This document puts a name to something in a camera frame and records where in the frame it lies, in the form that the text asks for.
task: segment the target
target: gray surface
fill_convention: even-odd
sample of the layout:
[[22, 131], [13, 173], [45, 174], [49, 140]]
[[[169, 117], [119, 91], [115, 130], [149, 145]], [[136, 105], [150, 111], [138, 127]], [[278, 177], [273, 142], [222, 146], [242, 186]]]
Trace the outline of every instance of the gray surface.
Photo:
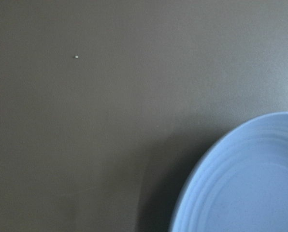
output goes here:
[[0, 231], [166, 231], [201, 154], [274, 111], [288, 1], [0, 1]]

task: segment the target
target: light blue plate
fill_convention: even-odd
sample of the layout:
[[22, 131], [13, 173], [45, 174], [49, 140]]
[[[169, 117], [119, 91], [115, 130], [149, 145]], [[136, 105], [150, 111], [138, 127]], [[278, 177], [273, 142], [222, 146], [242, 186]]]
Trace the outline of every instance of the light blue plate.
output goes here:
[[288, 113], [218, 141], [190, 174], [171, 232], [288, 232]]

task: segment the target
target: plate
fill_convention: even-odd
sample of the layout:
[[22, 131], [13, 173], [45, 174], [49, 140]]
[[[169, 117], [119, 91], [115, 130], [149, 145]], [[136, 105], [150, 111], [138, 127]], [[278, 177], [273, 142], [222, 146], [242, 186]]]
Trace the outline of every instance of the plate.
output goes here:
[[288, 232], [288, 112], [252, 119], [191, 172], [171, 232]]

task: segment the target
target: dark gray tabletop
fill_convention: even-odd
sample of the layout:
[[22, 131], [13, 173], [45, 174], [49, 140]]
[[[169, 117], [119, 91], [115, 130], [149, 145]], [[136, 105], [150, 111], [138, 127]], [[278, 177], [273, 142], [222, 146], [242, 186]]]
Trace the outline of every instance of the dark gray tabletop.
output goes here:
[[206, 149], [276, 111], [288, 0], [0, 1], [0, 232], [165, 232]]

